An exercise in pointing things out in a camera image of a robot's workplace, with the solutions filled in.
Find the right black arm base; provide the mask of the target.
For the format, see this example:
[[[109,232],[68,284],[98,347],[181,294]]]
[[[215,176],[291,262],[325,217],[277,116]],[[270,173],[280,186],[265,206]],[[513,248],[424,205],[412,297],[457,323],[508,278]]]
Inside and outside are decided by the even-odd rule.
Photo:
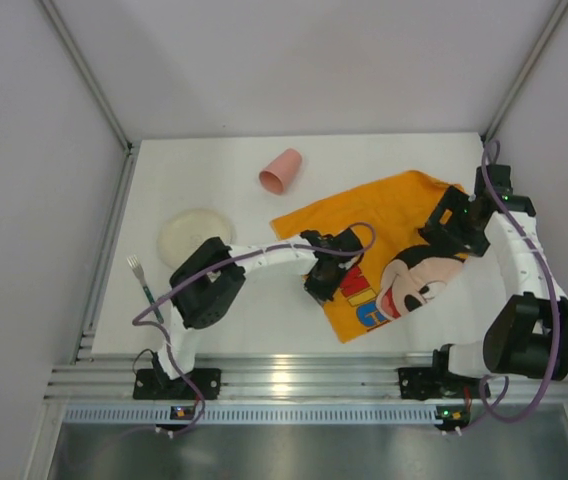
[[[397,370],[400,395],[404,400],[480,398],[480,380],[452,373],[449,368],[449,345],[434,350],[431,365],[402,367]]]

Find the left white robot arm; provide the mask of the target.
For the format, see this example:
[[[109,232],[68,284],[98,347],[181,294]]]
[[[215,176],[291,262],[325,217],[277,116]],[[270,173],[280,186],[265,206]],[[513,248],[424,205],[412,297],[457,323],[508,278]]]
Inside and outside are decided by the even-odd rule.
[[[194,369],[199,332],[228,312],[249,276],[297,276],[316,302],[331,302],[338,287],[363,258],[366,247],[351,227],[336,235],[316,230],[264,246],[231,246],[212,237],[173,273],[168,342],[155,367],[168,380]]]

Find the pink plastic cup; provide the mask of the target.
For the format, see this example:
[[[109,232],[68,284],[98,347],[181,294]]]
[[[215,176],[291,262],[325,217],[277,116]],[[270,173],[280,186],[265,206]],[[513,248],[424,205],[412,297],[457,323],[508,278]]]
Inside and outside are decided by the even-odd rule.
[[[289,148],[271,161],[258,175],[261,186],[275,195],[287,192],[302,165],[302,155]]]

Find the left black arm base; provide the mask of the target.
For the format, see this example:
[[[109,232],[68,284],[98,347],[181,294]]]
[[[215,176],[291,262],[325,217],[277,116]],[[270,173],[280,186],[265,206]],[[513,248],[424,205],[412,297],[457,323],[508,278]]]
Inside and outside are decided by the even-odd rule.
[[[157,354],[152,354],[151,367],[135,373],[132,397],[135,400],[216,400],[221,389],[222,371],[218,368],[195,368],[187,378],[197,387],[201,396],[178,377],[170,380],[160,366]]]

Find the cream round plate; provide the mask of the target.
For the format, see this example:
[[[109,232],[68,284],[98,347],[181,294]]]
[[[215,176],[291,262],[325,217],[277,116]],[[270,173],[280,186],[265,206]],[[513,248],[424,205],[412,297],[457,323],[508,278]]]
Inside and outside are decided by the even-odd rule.
[[[175,270],[213,237],[224,243],[233,241],[234,228],[227,217],[212,209],[182,210],[161,225],[156,241],[158,257]]]

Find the fork with green handle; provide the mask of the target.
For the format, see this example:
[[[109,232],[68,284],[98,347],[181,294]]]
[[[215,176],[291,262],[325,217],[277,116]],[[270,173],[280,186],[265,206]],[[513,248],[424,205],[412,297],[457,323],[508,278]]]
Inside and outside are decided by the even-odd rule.
[[[141,262],[139,261],[138,257],[136,255],[128,256],[127,257],[127,263],[129,265],[131,271],[133,272],[135,278],[140,283],[140,286],[141,286],[141,288],[144,292],[144,295],[145,295],[148,303],[150,305],[154,304],[155,298],[152,295],[151,290],[148,286],[143,266],[142,266]]]

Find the orange Mickey Mouse placemat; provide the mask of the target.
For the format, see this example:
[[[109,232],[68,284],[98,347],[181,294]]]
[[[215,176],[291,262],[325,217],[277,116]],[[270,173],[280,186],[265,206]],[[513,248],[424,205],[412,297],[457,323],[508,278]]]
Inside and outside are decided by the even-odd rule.
[[[305,230],[337,234],[353,226],[370,245],[324,313],[342,343],[405,318],[432,302],[462,271],[466,254],[418,233],[448,190],[419,171],[360,185],[272,220],[280,239]]]

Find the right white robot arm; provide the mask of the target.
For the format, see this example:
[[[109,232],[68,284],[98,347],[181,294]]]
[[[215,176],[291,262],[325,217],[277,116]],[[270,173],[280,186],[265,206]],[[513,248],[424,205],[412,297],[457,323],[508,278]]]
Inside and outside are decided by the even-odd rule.
[[[483,338],[446,344],[433,355],[448,373],[563,380],[568,374],[568,296],[554,280],[537,237],[536,210],[513,192],[507,165],[478,167],[474,192],[451,186],[420,236],[451,253],[492,253],[504,283],[506,303]]]

